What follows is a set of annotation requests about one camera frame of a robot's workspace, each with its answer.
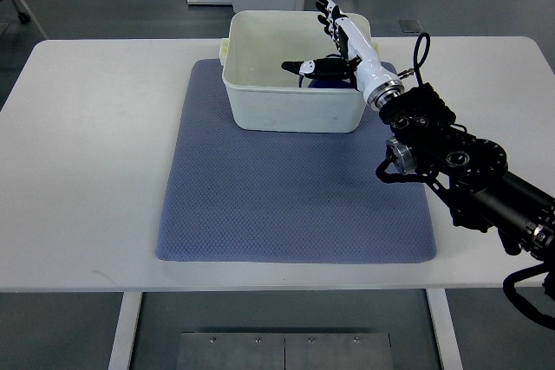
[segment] textured mat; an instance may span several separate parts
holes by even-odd
[[[219,60],[186,94],[156,255],[174,261],[419,263],[435,256],[420,184],[374,174],[391,136],[365,111],[353,133],[246,131]]]

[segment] black object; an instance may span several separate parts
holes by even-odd
[[[25,12],[19,12],[17,14],[17,18],[19,19],[19,22],[23,24],[31,22],[31,18]]]
[[[360,58],[347,61],[343,58],[326,57],[311,62],[285,61],[281,64],[281,68],[314,80],[346,80],[353,76],[359,62]],[[305,67],[310,65],[310,72],[301,74],[303,64],[306,64]]]
[[[427,47],[418,62],[422,39],[427,40]],[[516,282],[547,273],[545,293],[555,300],[555,198],[509,172],[501,146],[455,124],[454,112],[432,86],[421,83],[419,68],[428,49],[425,34],[419,37],[414,53],[419,86],[380,108],[380,119],[403,147],[390,142],[376,176],[387,183],[427,184],[449,207],[455,226],[482,232],[496,227],[507,254],[526,250],[543,262],[511,274],[503,289],[522,314],[555,330],[555,319],[541,314],[514,288]],[[414,173],[388,173],[391,164],[415,166]],[[448,188],[438,181],[440,173],[448,176]]]

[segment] table leg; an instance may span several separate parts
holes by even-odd
[[[459,346],[454,333],[445,289],[426,289],[434,324],[435,339],[443,370],[462,370]]]
[[[120,318],[115,329],[114,345],[108,370],[128,370],[131,364],[135,330],[139,320],[142,292],[124,292]]]

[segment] chair leg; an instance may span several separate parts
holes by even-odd
[[[42,37],[44,39],[49,39],[48,36],[46,35],[46,32],[44,32],[44,29],[42,28],[41,24],[36,20],[35,15],[33,14],[32,10],[28,6],[28,4],[25,3],[24,0],[11,0],[11,2],[14,4],[14,7],[17,10],[17,17],[19,18],[19,21],[21,23],[29,23],[33,21],[36,28],[41,33]]]

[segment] metal plate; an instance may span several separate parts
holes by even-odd
[[[178,370],[284,370],[284,335],[182,333]]]
[[[287,370],[393,370],[387,334],[287,334]]]
[[[388,334],[183,333],[178,370],[393,370]]]

